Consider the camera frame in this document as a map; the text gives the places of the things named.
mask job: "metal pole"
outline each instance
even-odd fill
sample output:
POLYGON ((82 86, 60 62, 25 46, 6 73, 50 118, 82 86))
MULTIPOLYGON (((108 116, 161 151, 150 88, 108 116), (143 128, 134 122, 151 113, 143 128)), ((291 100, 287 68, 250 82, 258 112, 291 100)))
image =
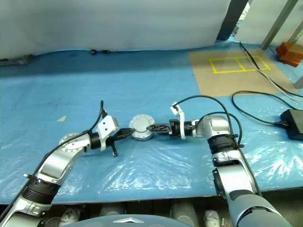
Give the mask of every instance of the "metal pole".
POLYGON ((283 23, 286 21, 288 15, 293 10, 294 6, 298 0, 288 0, 285 4, 284 8, 282 9, 280 15, 276 19, 274 25, 271 27, 269 33, 265 37, 263 43, 261 44, 261 49, 266 49, 270 45, 271 41, 274 39, 278 31, 280 30, 283 23))
POLYGON ((297 89, 303 88, 303 76, 294 83, 294 87, 297 89))
POLYGON ((300 38, 300 36, 297 37, 300 33, 303 33, 303 20, 299 24, 299 26, 297 27, 297 29, 294 31, 294 33, 292 34, 292 36, 289 38, 288 42, 289 43, 295 43, 300 38))

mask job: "round metal part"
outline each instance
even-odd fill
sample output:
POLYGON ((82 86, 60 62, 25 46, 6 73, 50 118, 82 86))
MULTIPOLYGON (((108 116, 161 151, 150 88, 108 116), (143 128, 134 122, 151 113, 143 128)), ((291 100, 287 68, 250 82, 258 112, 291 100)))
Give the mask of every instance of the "round metal part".
POLYGON ((135 140, 146 141, 152 137, 152 132, 146 128, 152 124, 155 124, 155 120, 146 114, 140 114, 133 117, 129 123, 129 127, 135 129, 132 134, 135 140))
MULTIPOLYGON (((61 138, 61 140, 59 141, 59 144, 65 142, 66 140, 68 140, 68 139, 70 139, 70 138, 72 138, 72 137, 75 137, 75 136, 77 136, 77 135, 79 135, 79 133, 69 133, 69 134, 67 134, 67 135, 65 135, 65 136, 63 136, 63 137, 61 138)), ((64 145, 61 147, 61 149, 62 149, 63 151, 65 151, 66 153, 72 153, 72 152, 79 151, 79 149, 67 149, 67 148, 66 148, 66 145, 67 145, 68 143, 64 144, 64 145)))

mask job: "orange block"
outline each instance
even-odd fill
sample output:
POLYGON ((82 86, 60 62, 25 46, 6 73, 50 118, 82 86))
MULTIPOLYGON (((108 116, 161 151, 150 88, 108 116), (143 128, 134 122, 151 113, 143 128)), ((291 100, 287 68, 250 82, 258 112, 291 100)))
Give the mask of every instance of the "orange block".
POLYGON ((276 48, 276 52, 278 53, 279 61, 281 61, 285 64, 288 64, 288 65, 294 66, 294 67, 297 67, 300 64, 300 59, 291 59, 291 58, 285 57, 285 55, 283 55, 283 50, 280 46, 278 46, 276 48))
POLYGON ((301 45, 283 42, 280 47, 285 57, 303 59, 303 47, 301 45))

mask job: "black cable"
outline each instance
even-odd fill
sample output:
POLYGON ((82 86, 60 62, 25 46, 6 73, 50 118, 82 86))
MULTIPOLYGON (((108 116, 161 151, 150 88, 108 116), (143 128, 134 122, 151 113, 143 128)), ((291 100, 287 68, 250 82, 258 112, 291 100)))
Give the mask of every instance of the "black cable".
MULTIPOLYGON (((236 144, 238 144, 238 142, 237 142, 237 140, 235 139, 234 134, 233 134, 232 121, 231 121, 230 114, 228 113, 228 111, 227 111, 226 107, 223 105, 223 103, 221 103, 218 99, 216 99, 216 98, 214 98, 214 97, 211 97, 211 96, 196 95, 196 96, 190 96, 190 97, 184 98, 184 99, 182 99, 181 101, 179 101, 179 102, 173 104, 172 106, 173 106, 175 109, 177 109, 176 105, 178 105, 178 104, 180 104, 180 103, 183 103, 183 102, 185 102, 185 101, 187 101, 187 100, 189 100, 189 99, 198 98, 198 97, 200 97, 200 98, 210 98, 210 99, 212 99, 212 100, 214 100, 214 101, 216 101, 217 103, 220 104, 220 106, 221 106, 221 107, 223 108, 223 110, 224 110, 224 113, 225 113, 226 116, 227 116, 227 120, 228 120, 228 124, 229 124, 230 130, 231 130, 231 134, 232 134, 233 140, 234 140, 234 142, 235 142, 236 144)), ((261 190, 260 190, 259 185, 258 185, 258 183, 257 183, 257 180, 256 180, 256 178, 255 178, 255 176, 254 176, 254 173, 252 172, 251 167, 250 167, 248 161, 246 160, 246 158, 245 158, 245 156, 244 156, 244 154, 243 154, 243 151, 241 150, 240 146, 239 146, 238 150, 239 150, 239 152, 241 153, 241 156, 242 156, 242 158, 243 158, 243 160, 244 160, 244 163, 245 163, 245 165, 246 165, 246 167, 247 167, 247 169, 248 169, 248 171, 249 171, 249 173, 250 173, 250 176, 251 176, 253 182, 255 183, 255 187, 256 187, 257 194, 258 194, 259 196, 262 196, 261 190)))
MULTIPOLYGON (((240 46, 244 49, 244 51, 249 55, 250 59, 252 60, 252 62, 255 64, 255 66, 258 68, 258 70, 261 70, 258 66, 258 64, 256 63, 255 59, 253 58, 253 56, 250 54, 250 52, 245 48, 245 46, 243 46, 243 44, 240 42, 240 46)), ((272 78, 269 78, 277 87, 279 87, 280 89, 282 89, 283 91, 285 91, 286 93, 289 93, 293 96, 297 96, 297 97, 301 97, 303 98, 302 95, 296 94, 296 93, 292 93, 288 90, 286 90, 284 87, 282 87, 281 85, 279 85, 278 83, 276 83, 272 78)))
MULTIPOLYGON (((220 112, 220 111, 218 111, 218 112, 211 112, 211 113, 205 114, 204 116, 202 116, 202 117, 199 119, 199 121, 197 122, 195 128, 199 125, 199 123, 203 120, 203 118, 204 118, 205 116, 212 115, 212 114, 219 114, 219 113, 220 113, 220 114, 225 114, 225 112, 220 112)), ((241 125, 239 119, 238 119, 235 115, 233 115, 233 114, 231 114, 231 113, 229 113, 229 115, 230 115, 231 117, 233 117, 233 118, 235 119, 235 121, 237 122, 237 124, 238 124, 238 127, 239 127, 238 144, 240 145, 240 144, 241 144, 241 140, 242 140, 242 135, 243 135, 242 125, 241 125)))
POLYGON ((294 106, 290 105, 288 102, 286 102, 285 100, 281 99, 280 97, 276 96, 276 95, 273 95, 273 94, 270 94, 270 93, 265 93, 265 92, 258 92, 258 91, 237 91, 235 93, 233 93, 232 95, 232 104, 241 112, 245 113, 246 115, 256 119, 257 121, 260 121, 260 122, 263 122, 263 123, 266 123, 266 124, 273 124, 273 125, 277 125, 277 126, 287 126, 284 124, 284 122, 268 122, 268 121, 265 121, 265 120, 262 120, 244 110, 242 110, 236 103, 235 103, 235 100, 234 100, 234 97, 237 95, 237 94, 262 94, 262 95, 267 95, 267 96, 272 96, 274 98, 277 98, 279 99, 281 102, 285 103, 287 106, 289 106, 290 108, 294 109, 294 110, 299 110, 297 108, 295 108, 294 106))
MULTIPOLYGON (((105 117, 107 115, 107 113, 104 111, 103 109, 103 100, 101 100, 100 102, 100 111, 99 111, 99 115, 95 121, 95 123, 88 129, 85 130, 84 132, 80 133, 79 135, 76 135, 64 142, 62 142, 61 144, 59 144, 58 146, 56 146, 55 148, 53 148, 50 152, 46 153, 46 155, 44 155, 43 159, 41 160, 41 162, 39 163, 38 167, 34 170, 34 172, 32 173, 31 177, 36 175, 36 173, 39 171, 39 169, 41 168, 41 166, 43 165, 43 163, 46 161, 46 159, 55 151, 57 150, 59 147, 63 146, 64 144, 80 137, 83 136, 84 134, 91 132, 94 127, 98 124, 101 116, 105 117)), ((14 203, 16 202, 17 198, 22 194, 22 192, 25 190, 25 188, 29 185, 31 177, 27 180, 27 182, 23 185, 22 189, 19 191, 19 193, 14 197, 14 199, 12 200, 12 202, 5 208, 5 210, 1 213, 0 215, 0 221, 2 221, 4 219, 4 217, 7 215, 7 213, 9 212, 9 210, 11 209, 11 207, 14 205, 14 203)))

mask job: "white curtain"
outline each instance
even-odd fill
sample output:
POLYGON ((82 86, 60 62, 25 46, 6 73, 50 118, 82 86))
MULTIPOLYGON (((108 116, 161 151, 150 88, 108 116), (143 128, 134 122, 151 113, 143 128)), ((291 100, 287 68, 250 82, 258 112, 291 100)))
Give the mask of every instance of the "white curtain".
MULTIPOLYGON (((287 0, 253 0, 247 16, 236 34, 236 40, 261 44, 286 3, 287 0)), ((302 20, 303 0, 298 0, 271 45, 287 42, 302 20)))
POLYGON ((0 58, 213 45, 230 0, 0 0, 0 58))

